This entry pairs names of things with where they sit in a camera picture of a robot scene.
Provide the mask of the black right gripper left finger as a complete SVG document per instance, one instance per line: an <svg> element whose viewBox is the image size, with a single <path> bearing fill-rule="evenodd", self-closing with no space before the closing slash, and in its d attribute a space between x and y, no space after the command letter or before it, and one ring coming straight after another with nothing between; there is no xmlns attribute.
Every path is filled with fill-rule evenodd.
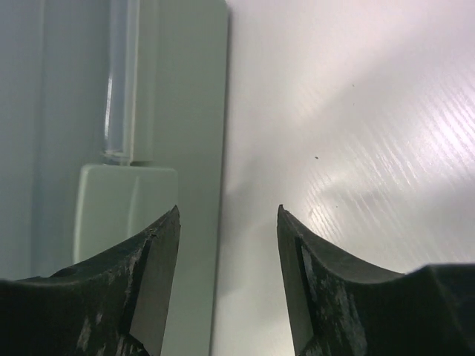
<svg viewBox="0 0 475 356"><path fill-rule="evenodd" d="M180 239L173 208L49 277L1 282L3 355L159 355Z"/></svg>

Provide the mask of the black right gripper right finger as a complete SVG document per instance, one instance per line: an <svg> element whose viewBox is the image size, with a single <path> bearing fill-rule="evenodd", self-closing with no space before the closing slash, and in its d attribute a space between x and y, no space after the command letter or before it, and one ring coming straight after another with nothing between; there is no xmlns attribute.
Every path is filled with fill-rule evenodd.
<svg viewBox="0 0 475 356"><path fill-rule="evenodd" d="M297 355L472 355L474 266L400 274L278 209L278 251Z"/></svg>

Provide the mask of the green plastic tool box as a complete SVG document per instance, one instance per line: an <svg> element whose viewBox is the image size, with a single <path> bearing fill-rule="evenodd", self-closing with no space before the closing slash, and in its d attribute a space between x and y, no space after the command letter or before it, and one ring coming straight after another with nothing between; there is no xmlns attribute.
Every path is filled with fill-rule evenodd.
<svg viewBox="0 0 475 356"><path fill-rule="evenodd" d="M209 353L228 30L224 1L1 3L1 282L177 208L159 355Z"/></svg>

